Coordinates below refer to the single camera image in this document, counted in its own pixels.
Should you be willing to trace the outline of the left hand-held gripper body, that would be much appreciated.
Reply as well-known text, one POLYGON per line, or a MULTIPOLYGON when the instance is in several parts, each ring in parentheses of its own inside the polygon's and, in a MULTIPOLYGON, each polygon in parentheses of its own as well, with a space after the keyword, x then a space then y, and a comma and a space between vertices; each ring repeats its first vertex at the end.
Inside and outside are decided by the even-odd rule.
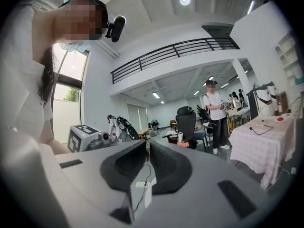
POLYGON ((115 136, 86 124, 72 125, 67 147, 71 152, 85 152, 109 147, 117 143, 115 136))

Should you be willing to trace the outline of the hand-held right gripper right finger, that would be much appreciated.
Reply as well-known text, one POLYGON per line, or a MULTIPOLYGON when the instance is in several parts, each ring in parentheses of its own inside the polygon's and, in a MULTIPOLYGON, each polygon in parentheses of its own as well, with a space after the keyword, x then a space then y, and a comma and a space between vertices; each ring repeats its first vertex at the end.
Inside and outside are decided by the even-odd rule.
POLYGON ((150 142, 150 162, 156 177, 153 195, 177 192, 192 175, 192 164, 185 155, 156 141, 150 142))

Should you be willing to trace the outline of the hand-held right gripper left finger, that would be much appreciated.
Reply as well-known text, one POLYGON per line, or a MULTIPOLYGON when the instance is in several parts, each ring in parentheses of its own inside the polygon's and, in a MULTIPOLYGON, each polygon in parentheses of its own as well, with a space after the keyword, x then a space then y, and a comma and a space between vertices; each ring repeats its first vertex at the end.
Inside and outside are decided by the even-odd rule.
POLYGON ((130 186, 147 161, 146 141, 129 142, 129 146, 107 157, 101 164, 100 173, 107 185, 122 192, 130 186))

